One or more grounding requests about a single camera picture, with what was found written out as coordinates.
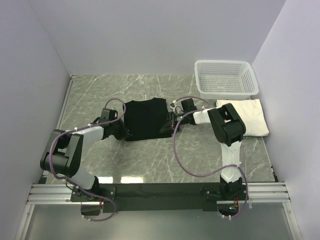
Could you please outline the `black t shirt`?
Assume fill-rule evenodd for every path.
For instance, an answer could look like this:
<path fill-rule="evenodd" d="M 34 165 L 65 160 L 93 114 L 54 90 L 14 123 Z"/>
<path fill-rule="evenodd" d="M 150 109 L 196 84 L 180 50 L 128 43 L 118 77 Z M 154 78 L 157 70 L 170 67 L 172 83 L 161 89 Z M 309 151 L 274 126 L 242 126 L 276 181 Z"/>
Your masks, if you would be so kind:
<path fill-rule="evenodd" d="M 149 100 L 131 100 L 125 104 L 124 125 L 128 129 L 127 142 L 170 138 L 172 132 L 161 133 L 168 117 L 167 101 L 154 97 Z"/>

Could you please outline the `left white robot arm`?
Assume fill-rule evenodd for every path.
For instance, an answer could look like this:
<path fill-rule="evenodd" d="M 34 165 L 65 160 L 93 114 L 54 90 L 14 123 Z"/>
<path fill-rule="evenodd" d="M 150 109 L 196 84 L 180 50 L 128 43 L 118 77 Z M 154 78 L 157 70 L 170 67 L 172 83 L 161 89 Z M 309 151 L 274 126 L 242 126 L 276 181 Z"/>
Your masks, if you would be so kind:
<path fill-rule="evenodd" d="M 68 178 L 82 188 L 82 195 L 88 201 L 100 195 L 100 184 L 96 176 L 81 167 L 83 147 L 114 136 L 123 140 L 129 136 L 124 122 L 114 109 L 103 108 L 88 128 L 74 132 L 55 129 L 52 131 L 40 160 L 40 167 L 50 172 L 50 153 L 52 166 L 60 178 Z"/>

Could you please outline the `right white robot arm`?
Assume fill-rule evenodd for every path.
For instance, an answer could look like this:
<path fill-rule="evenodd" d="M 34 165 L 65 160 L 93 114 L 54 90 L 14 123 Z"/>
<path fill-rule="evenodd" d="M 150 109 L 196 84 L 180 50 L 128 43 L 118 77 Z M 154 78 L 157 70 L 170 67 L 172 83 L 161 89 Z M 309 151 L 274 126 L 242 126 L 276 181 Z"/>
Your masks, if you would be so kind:
<path fill-rule="evenodd" d="M 220 172 L 219 195 L 226 200 L 232 199 L 241 192 L 246 179 L 240 169 L 245 123 L 231 103 L 200 110 L 194 105 L 193 99 L 188 98 L 181 105 L 183 112 L 169 112 L 162 129 L 171 131 L 175 138 L 181 125 L 210 124 L 221 147 L 222 167 L 215 171 Z"/>

